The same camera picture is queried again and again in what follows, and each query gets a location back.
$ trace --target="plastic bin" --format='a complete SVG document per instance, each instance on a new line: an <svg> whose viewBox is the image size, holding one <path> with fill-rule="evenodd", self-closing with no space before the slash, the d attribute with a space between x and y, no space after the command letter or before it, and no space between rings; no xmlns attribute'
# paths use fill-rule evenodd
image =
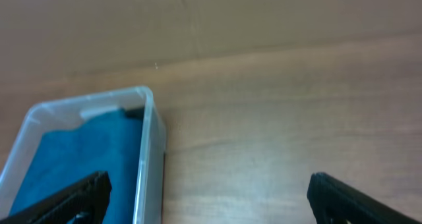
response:
<svg viewBox="0 0 422 224"><path fill-rule="evenodd" d="M73 129L119 108L144 107L133 223L161 223L166 128L146 86L39 103L27 112L0 176L0 219L8 216L42 135Z"/></svg>

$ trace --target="wooden surface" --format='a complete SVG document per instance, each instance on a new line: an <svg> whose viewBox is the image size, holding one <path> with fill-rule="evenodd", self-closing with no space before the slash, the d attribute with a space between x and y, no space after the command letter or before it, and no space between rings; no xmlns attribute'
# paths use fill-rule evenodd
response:
<svg viewBox="0 0 422 224"><path fill-rule="evenodd" d="M4 84L1 162L33 103L145 84L164 223L314 223L316 171L422 221L421 52L413 34Z"/></svg>

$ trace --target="wood grain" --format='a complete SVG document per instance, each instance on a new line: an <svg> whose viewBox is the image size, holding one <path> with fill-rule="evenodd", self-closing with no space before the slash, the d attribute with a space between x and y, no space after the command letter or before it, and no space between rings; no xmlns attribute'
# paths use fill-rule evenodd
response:
<svg viewBox="0 0 422 224"><path fill-rule="evenodd" d="M326 171L422 221L422 34L0 85L0 160L36 102L149 86L163 223L315 223Z"/></svg>

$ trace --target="blue towel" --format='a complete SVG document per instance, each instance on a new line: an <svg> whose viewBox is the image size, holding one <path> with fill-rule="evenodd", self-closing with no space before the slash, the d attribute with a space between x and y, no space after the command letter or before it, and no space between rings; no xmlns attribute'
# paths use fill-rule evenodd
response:
<svg viewBox="0 0 422 224"><path fill-rule="evenodd" d="M108 171L112 191L103 223L132 223L142 121L118 110L80 128L43 135L11 214L60 191L94 171Z"/></svg>

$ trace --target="teal fabric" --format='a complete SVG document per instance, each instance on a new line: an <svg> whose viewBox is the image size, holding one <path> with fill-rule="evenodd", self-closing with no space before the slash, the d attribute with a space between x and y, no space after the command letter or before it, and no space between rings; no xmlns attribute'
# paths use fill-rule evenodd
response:
<svg viewBox="0 0 422 224"><path fill-rule="evenodd" d="M142 121L124 110L80 128L43 135L11 209L17 213L94 171L108 171L112 191L103 223L132 223Z"/></svg>

